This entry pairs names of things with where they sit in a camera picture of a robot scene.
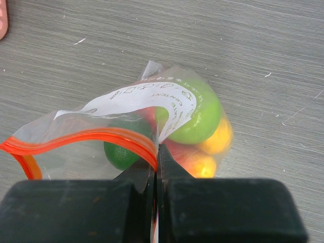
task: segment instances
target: tabletop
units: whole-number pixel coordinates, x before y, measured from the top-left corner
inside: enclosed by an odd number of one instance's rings
[[[7,0],[0,140],[53,110],[130,84],[149,60],[215,90],[235,137],[217,177],[265,177],[293,194],[311,242],[324,237],[321,0]],[[0,199],[25,179],[0,152]]]

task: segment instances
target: orange fruit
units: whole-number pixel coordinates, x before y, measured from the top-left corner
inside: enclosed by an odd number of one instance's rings
[[[213,178],[217,163],[214,158],[193,145],[184,145],[166,140],[173,159],[195,178]]]
[[[203,152],[214,155],[229,149],[233,138],[233,129],[229,120],[222,117],[214,134],[206,141],[197,144]]]

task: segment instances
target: white label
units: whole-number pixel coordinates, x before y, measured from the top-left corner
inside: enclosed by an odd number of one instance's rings
[[[159,137],[159,142],[162,142],[191,119],[197,100],[191,91],[176,83],[142,83],[95,98],[79,111],[59,110],[54,119],[73,113],[104,118],[106,115],[129,113],[150,106],[164,107],[169,113]]]

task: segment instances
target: green apple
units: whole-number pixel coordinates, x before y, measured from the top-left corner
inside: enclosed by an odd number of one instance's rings
[[[191,120],[171,133],[168,138],[182,144],[197,144],[210,138],[218,127],[222,116],[222,105],[213,89],[201,80],[182,80],[177,83],[190,90],[196,97],[197,107]],[[163,107],[156,107],[155,119],[160,131],[169,117]]]

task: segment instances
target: plastic bag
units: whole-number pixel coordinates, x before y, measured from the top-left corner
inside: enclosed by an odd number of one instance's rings
[[[212,88],[195,72],[149,61],[139,81],[73,110],[53,111],[0,148],[28,179],[113,179],[139,157],[157,169],[158,145],[197,178],[213,177],[233,131]]]

